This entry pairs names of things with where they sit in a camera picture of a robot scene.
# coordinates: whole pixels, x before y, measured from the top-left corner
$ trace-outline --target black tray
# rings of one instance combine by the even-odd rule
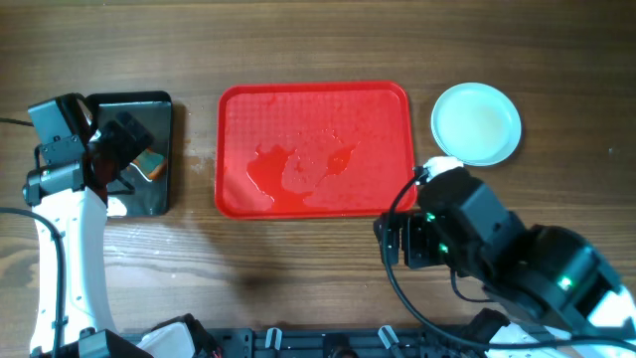
[[[167,159],[163,175],[147,178],[134,166],[121,171],[123,179],[135,187],[132,195],[109,195],[108,217],[162,215],[168,211],[170,190],[170,158],[172,156],[172,99],[164,91],[96,93],[86,100],[96,108],[99,128],[115,120],[118,113],[128,112],[153,135],[150,149]],[[126,190],[118,181],[108,184],[108,191]]]

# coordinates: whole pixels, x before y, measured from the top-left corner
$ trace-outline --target black cable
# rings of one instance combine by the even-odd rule
[[[397,294],[397,297],[404,304],[404,307],[412,314],[421,324],[423,324],[426,328],[434,332],[435,334],[442,336],[449,341],[455,342],[461,346],[469,347],[478,351],[488,351],[490,349],[502,349],[502,350],[519,350],[519,349],[538,349],[538,348],[557,348],[562,346],[574,346],[574,345],[609,345],[614,347],[620,347],[626,350],[630,350],[632,352],[636,352],[636,345],[627,343],[623,340],[610,338],[610,337],[587,337],[587,336],[572,336],[568,340],[561,341],[550,341],[550,342],[538,342],[538,343],[513,343],[513,344],[501,344],[501,343],[480,343],[476,341],[472,341],[469,339],[464,339],[458,337],[454,334],[448,333],[442,328],[438,327],[435,323],[428,320],[424,317],[419,311],[410,303],[406,295],[399,287],[398,281],[396,280],[396,276],[394,275],[394,271],[391,268],[391,264],[389,259],[385,259],[389,257],[389,227],[393,221],[393,218],[396,214],[396,207],[399,204],[401,198],[406,194],[408,189],[416,182],[420,180],[420,176],[414,176],[412,179],[406,183],[406,185],[399,191],[396,196],[396,199],[391,204],[389,208],[389,213],[387,215],[387,224],[385,225],[382,232],[382,256],[385,262],[385,270],[387,271],[387,277],[389,278],[389,282],[391,286],[394,288],[394,291]]]
[[[25,121],[25,120],[11,119],[11,118],[0,118],[0,122],[2,122],[2,123],[11,123],[11,124],[19,124],[19,125],[26,125],[26,126],[33,126],[32,122],[28,122],[28,121]]]
[[[49,232],[51,233],[51,240],[53,240],[54,245],[56,246],[56,255],[58,260],[58,287],[56,292],[56,321],[55,321],[55,336],[53,338],[53,357],[56,358],[60,354],[60,340],[62,339],[62,329],[64,328],[65,319],[64,319],[64,248],[62,246],[62,236],[55,225],[51,224],[45,217],[38,215],[36,213],[30,212],[28,210],[23,209],[15,209],[15,208],[2,208],[0,207],[0,214],[14,214],[14,215],[22,215],[25,217],[29,217],[35,219],[42,223]]]
[[[457,288],[457,271],[455,271],[455,268],[451,268],[450,269],[450,285],[451,285],[451,287],[453,287],[453,292],[455,292],[455,295],[457,297],[467,301],[467,302],[472,302],[472,303],[492,303],[492,302],[494,302],[494,300],[492,300],[492,299],[468,298],[465,295],[461,294],[461,292]]]

